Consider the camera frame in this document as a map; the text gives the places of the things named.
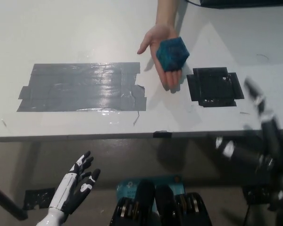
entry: robotic arm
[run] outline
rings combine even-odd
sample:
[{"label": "robotic arm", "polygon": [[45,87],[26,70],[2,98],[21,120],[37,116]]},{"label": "robotic arm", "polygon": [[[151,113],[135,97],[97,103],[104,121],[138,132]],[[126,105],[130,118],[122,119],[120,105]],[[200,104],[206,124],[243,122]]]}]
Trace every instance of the robotic arm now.
[{"label": "robotic arm", "polygon": [[[100,169],[95,169],[93,173],[84,173],[84,170],[89,168],[93,161],[93,157],[88,158],[89,156],[90,151],[82,155],[63,177],[50,203],[47,216],[37,226],[62,225],[68,215],[72,214],[85,200],[100,175]],[[81,189],[75,192],[78,183],[86,177],[88,179]]]},{"label": "robotic arm", "polygon": [[270,171],[270,203],[277,211],[276,225],[283,226],[283,138],[274,112],[266,107],[262,91],[251,79],[246,79],[244,85],[258,111],[264,149],[261,153],[253,153],[223,137],[216,139],[216,149],[232,161],[240,161]]}]

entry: person's arm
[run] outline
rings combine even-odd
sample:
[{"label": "person's arm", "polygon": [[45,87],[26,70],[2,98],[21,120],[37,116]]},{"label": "person's arm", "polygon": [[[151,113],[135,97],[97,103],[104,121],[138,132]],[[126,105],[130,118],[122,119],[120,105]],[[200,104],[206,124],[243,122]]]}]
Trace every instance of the person's arm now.
[{"label": "person's arm", "polygon": [[156,24],[146,33],[137,51],[137,54],[142,54],[150,46],[154,65],[165,90],[177,87],[182,76],[182,70],[165,72],[156,57],[161,41],[178,38],[174,29],[178,4],[179,0],[158,0]]},{"label": "person's arm", "polygon": [[156,24],[174,27],[179,0],[158,0]]}]

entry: gray duct tape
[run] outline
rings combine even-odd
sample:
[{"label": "gray duct tape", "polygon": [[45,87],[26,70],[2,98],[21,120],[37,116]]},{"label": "gray duct tape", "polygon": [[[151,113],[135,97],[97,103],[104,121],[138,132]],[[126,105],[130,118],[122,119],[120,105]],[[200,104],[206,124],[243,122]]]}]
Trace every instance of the gray duct tape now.
[{"label": "gray duct tape", "polygon": [[140,63],[36,64],[18,112],[145,111]]},{"label": "gray duct tape", "polygon": [[95,98],[95,99],[39,99],[23,100],[18,112],[69,112],[69,111],[144,111],[147,99],[145,97],[132,99]]},{"label": "gray duct tape", "polygon": [[32,75],[139,74],[140,63],[35,64]]},{"label": "gray duct tape", "polygon": [[31,76],[29,87],[51,86],[53,84],[80,85],[134,85],[136,74],[93,74],[93,75],[45,75]]}]

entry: blue foam block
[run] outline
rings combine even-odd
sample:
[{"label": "blue foam block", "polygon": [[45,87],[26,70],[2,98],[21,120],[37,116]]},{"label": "blue foam block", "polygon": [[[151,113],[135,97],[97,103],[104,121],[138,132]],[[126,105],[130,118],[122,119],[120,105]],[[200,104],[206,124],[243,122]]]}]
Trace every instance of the blue foam block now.
[{"label": "blue foam block", "polygon": [[182,69],[189,55],[181,37],[162,41],[156,52],[165,72]]}]

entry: black cable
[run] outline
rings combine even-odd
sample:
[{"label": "black cable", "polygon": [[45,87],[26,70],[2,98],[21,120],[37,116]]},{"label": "black cable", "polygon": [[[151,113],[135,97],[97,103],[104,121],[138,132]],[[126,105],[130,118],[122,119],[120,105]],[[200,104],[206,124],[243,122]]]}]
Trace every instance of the black cable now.
[{"label": "black cable", "polygon": [[186,0],[188,3],[192,4],[192,5],[195,5],[195,6],[198,6],[198,7],[202,7],[202,8],[215,8],[215,9],[220,9],[220,8],[216,8],[216,7],[210,7],[210,6],[202,6],[202,5],[199,5],[199,4],[196,4],[195,2],[192,2],[192,1],[189,1],[189,0]]},{"label": "black cable", "polygon": [[248,205],[248,207],[247,207],[247,211],[246,211],[246,214],[245,214],[243,226],[246,226],[246,222],[247,222],[247,218],[249,216],[249,212],[250,212],[250,205]]}]

